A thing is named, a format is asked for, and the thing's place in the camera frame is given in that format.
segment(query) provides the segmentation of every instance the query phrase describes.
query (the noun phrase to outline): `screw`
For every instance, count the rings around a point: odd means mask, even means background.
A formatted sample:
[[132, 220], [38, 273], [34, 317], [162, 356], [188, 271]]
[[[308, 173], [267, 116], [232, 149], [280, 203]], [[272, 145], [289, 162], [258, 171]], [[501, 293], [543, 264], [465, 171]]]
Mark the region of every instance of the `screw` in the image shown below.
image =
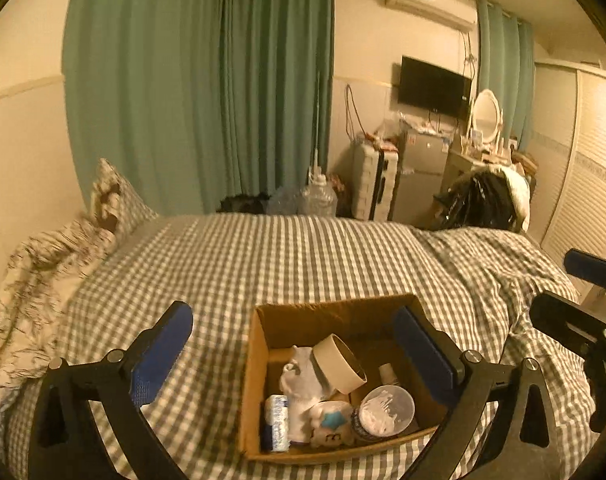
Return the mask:
[[539, 363], [536, 361], [536, 359], [532, 359], [531, 357], [528, 357], [525, 360], [525, 367], [529, 368], [532, 371], [538, 370], [539, 369]]
[[481, 361], [481, 359], [483, 359], [481, 354], [476, 350], [465, 350], [463, 352], [463, 356], [465, 357], [466, 361], [470, 363], [478, 363]]
[[54, 357], [50, 362], [49, 362], [49, 369], [50, 370], [58, 370], [59, 368], [61, 368], [63, 365], [63, 360], [60, 357]]
[[125, 357], [125, 352], [123, 350], [110, 350], [107, 354], [107, 361], [110, 363], [120, 363], [123, 361], [123, 357]]

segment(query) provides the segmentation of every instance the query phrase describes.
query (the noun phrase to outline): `white wall-mounted air conditioner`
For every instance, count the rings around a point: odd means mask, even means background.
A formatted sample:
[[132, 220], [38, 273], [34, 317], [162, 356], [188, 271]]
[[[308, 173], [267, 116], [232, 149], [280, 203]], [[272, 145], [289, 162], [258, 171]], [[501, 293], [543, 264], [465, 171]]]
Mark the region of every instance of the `white wall-mounted air conditioner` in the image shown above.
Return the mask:
[[477, 23], [477, 9], [457, 0], [385, 0], [385, 4], [463, 32], [473, 30]]

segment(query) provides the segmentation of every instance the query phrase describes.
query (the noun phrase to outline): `bed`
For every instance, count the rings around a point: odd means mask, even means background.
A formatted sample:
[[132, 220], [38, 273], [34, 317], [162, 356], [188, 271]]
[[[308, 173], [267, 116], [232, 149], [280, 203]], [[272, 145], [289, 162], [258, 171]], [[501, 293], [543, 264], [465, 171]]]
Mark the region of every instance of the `bed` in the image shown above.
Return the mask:
[[[192, 336], [143, 412], [189, 478], [398, 478], [429, 436], [345, 463], [261, 465], [235, 449], [237, 411], [254, 305], [413, 292], [459, 348], [492, 362], [539, 360], [566, 478], [596, 439], [594, 403], [583, 361], [531, 326], [528, 305], [542, 290], [576, 300], [567, 276], [516, 234], [304, 216], [160, 218], [102, 160], [89, 215], [32, 238], [10, 261], [0, 310], [0, 454], [26, 478], [49, 359], [77, 364], [127, 348], [183, 300], [193, 308]], [[116, 469], [132, 477], [100, 405], [93, 409]], [[474, 464], [494, 410], [488, 404], [456, 476]]]

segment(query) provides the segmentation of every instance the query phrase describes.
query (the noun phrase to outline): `blue star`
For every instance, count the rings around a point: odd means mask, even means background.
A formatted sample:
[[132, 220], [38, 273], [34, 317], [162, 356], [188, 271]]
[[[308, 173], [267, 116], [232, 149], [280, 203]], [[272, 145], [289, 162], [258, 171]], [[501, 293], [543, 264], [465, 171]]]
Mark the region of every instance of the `blue star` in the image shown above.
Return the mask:
[[336, 428], [340, 428], [346, 422], [347, 420], [341, 412], [326, 413], [323, 417], [323, 422], [321, 422], [321, 428], [329, 428], [332, 431], [336, 431]]

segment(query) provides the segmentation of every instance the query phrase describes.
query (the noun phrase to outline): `blue gripper pad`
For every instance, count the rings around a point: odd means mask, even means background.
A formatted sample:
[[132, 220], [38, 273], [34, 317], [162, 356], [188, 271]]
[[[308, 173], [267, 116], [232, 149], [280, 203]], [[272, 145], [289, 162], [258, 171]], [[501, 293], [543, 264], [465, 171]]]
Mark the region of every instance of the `blue gripper pad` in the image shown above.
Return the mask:
[[129, 396], [141, 407], [157, 398], [172, 366], [192, 333], [192, 308], [174, 301], [151, 330], [154, 338], [132, 370]]
[[394, 338], [421, 374], [432, 399], [452, 408], [459, 400], [454, 370], [407, 307], [392, 318]]

